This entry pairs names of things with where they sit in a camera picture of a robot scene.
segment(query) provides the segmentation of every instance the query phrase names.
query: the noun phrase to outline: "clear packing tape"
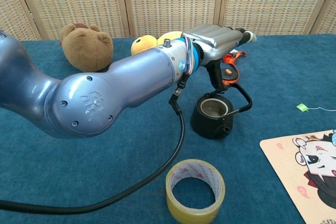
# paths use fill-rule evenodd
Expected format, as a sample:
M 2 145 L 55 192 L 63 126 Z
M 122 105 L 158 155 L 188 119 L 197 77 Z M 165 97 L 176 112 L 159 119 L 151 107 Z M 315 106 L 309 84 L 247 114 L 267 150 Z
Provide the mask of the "clear packing tape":
M 197 178 L 206 182 L 215 195 L 215 202 L 203 209 L 189 208 L 182 205 L 173 195 L 174 186 L 184 178 Z M 223 203 L 225 184 L 220 172 L 211 164 L 198 160 L 186 159 L 175 164 L 166 176 L 166 200 L 172 216 L 181 224 L 211 223 Z

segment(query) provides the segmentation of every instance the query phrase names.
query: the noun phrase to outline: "yellow stuffed toy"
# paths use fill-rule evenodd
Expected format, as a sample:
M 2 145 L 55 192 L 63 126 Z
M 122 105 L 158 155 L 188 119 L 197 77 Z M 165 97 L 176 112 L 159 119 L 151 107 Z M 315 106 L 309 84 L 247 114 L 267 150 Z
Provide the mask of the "yellow stuffed toy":
M 112 62 L 112 39 L 96 25 L 88 27 L 75 23 L 65 26 L 59 44 L 70 64 L 83 72 L 102 70 Z
M 181 31 L 170 31 L 169 33 L 165 33 L 158 39 L 156 39 L 152 35 L 144 35 L 142 37 L 139 37 L 132 43 L 131 55 L 136 55 L 152 47 L 162 45 L 164 43 L 164 39 L 173 40 L 180 38 L 181 34 Z

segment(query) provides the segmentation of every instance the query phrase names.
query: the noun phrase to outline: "black cable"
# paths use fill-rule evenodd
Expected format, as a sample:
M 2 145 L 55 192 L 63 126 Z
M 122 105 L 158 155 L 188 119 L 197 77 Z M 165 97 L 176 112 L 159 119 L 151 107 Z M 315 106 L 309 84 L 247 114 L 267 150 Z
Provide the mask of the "black cable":
M 45 215 L 76 215 L 76 214 L 85 214 L 88 212 L 93 212 L 99 209 L 102 209 L 104 207 L 107 207 L 122 198 L 130 195 L 131 193 L 135 192 L 136 190 L 140 189 L 141 187 L 145 186 L 149 182 L 151 182 L 153 179 L 158 177 L 176 158 L 178 155 L 185 135 L 185 123 L 182 111 L 180 109 L 176 110 L 176 106 L 178 107 L 178 104 L 175 102 L 170 103 L 171 106 L 174 108 L 174 111 L 179 116 L 181 123 L 181 134 L 180 134 L 180 140 L 179 143 L 172 154 L 172 156 L 162 165 L 156 172 L 154 172 L 149 177 L 145 178 L 143 181 L 135 184 L 134 186 L 128 188 L 127 190 L 109 198 L 104 201 L 101 201 L 99 203 L 90 205 L 90 206 L 84 206 L 84 207 L 52 207 L 52 206 L 40 206 L 40 205 L 32 205 L 32 204 L 24 204 L 24 203 L 18 203 L 13 201 L 5 201 L 0 200 L 0 209 L 3 210 L 9 210 L 14 212 L 25 212 L 30 214 L 45 214 Z

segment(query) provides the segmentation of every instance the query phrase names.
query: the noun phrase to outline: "blue fabric surface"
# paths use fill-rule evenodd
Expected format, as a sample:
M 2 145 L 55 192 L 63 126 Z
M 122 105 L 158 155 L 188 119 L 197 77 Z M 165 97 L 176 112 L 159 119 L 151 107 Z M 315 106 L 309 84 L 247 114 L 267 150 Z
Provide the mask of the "blue fabric surface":
M 114 60 L 130 55 L 133 39 L 116 38 Z M 23 41 L 36 66 L 54 78 L 79 70 L 64 58 L 58 41 Z M 226 195 L 213 223 L 304 223 L 259 142 L 266 138 L 335 128 L 336 114 L 300 112 L 296 106 L 336 109 L 336 36 L 261 36 L 238 48 L 240 85 L 253 107 L 234 116 L 222 141 L 199 137 L 190 127 L 198 98 L 212 91 L 206 69 L 190 77 L 179 104 L 185 142 L 172 165 L 197 158 L 223 175 Z M 81 140 L 52 138 L 19 115 L 0 109 L 0 199 L 53 206 L 83 206 L 132 186 L 159 168 L 174 151 L 180 125 L 168 104 L 175 86 L 135 109 L 126 109 L 105 133 Z M 236 91 L 225 93 L 234 107 L 245 105 Z M 0 223 L 176 223 L 165 199 L 167 169 L 127 198 L 96 212 L 43 216 L 0 211 Z M 199 180 L 174 189 L 181 203 L 205 207 L 214 199 Z

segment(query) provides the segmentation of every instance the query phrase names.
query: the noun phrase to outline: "woven room divider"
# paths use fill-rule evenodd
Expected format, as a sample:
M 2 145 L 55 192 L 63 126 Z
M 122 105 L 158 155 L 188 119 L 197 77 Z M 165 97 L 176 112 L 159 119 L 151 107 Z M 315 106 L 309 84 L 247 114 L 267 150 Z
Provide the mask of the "woven room divider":
M 325 0 L 311 32 L 336 34 L 336 0 Z
M 324 0 L 223 0 L 221 25 L 258 35 L 308 34 Z
M 41 39 L 24 0 L 0 0 L 0 30 L 19 40 Z
M 124 0 L 26 0 L 43 39 L 59 39 L 70 23 L 96 24 L 112 37 L 128 37 Z
M 159 37 L 200 23 L 218 23 L 221 0 L 126 0 L 131 36 Z

